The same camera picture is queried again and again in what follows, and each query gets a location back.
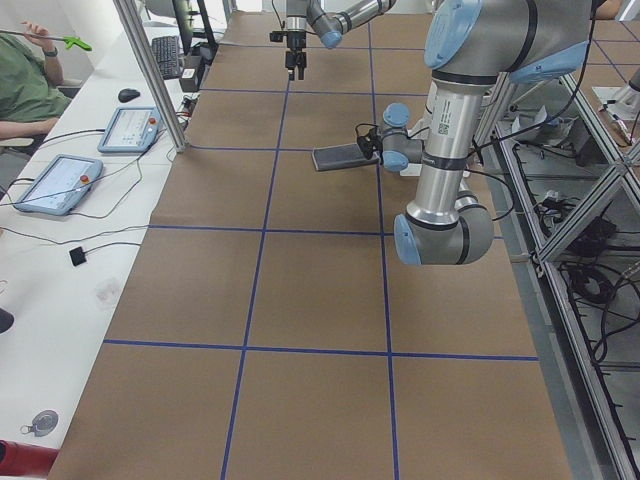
red cylinder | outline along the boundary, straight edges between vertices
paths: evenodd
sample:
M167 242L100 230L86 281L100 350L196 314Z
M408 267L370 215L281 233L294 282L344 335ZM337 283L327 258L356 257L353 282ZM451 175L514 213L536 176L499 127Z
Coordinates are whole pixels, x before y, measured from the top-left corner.
M45 478L57 456L55 448L0 440L0 475Z

black mouse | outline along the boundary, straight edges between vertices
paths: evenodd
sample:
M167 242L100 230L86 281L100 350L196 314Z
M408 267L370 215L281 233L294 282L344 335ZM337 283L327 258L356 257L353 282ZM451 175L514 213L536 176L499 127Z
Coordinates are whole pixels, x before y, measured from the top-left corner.
M123 88L118 93L118 100L122 103L127 103L133 100L134 98L138 98L140 96L140 92L135 88Z

white desk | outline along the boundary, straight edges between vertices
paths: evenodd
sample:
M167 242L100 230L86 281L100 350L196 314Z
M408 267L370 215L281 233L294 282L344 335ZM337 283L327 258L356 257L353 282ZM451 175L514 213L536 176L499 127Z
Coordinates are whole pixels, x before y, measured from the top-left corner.
M174 33L171 28L149 29L150 36ZM184 96L178 80L166 84L177 108ZM117 94L125 87L142 93L127 105L154 104L123 34L50 136L105 128L116 107L121 105ZM106 174L121 169L135 158L102 155L97 151L99 140L100 134L92 134L45 144L20 176L35 177L59 153L100 158ZM36 216L3 206L0 207L0 227L65 241L147 225L174 155L169 136L161 136L140 161L140 184L105 219ZM97 182L76 211L90 215L107 213L138 178L138 169L132 165ZM14 186L9 192L16 199L25 188ZM136 229L63 246L6 231L0 237L0 280L8 282L0 294L0 306L15 316L13 327L0 334L1 439L53 448L61 446L138 247L106 247L89 254L87 263L78 267L71 264L68 252L78 245L86 251L112 242L140 243L145 231ZM105 302L98 298L98 291L105 287L111 290L108 286L115 287L115 294ZM60 415L59 424L51 434L36 438L33 434L20 433L22 425L30 424L37 413L46 409Z

tablet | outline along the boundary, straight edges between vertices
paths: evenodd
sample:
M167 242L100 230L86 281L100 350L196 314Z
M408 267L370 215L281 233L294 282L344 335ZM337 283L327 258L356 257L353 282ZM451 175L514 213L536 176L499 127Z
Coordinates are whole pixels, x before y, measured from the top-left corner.
M155 141L161 123L155 107L119 107L102 135L98 151L142 153Z
M66 215L102 172L102 162L58 155L13 204L22 212Z

keyboard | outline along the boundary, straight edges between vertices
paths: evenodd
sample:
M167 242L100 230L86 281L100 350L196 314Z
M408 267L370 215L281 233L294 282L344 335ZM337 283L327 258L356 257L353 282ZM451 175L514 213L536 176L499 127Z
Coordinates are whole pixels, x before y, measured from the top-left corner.
M151 51L164 80L180 77L180 37L156 37L151 40Z

